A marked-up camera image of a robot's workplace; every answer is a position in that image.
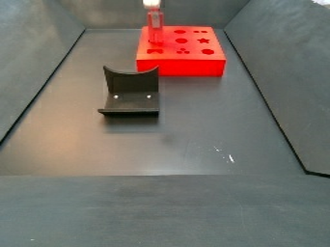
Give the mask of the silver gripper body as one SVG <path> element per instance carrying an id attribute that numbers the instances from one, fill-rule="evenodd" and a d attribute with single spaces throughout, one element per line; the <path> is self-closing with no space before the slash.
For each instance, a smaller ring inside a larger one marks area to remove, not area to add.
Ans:
<path id="1" fill-rule="evenodd" d="M 159 9 L 162 7 L 162 0 L 143 0 L 143 7 L 146 9 Z"/>

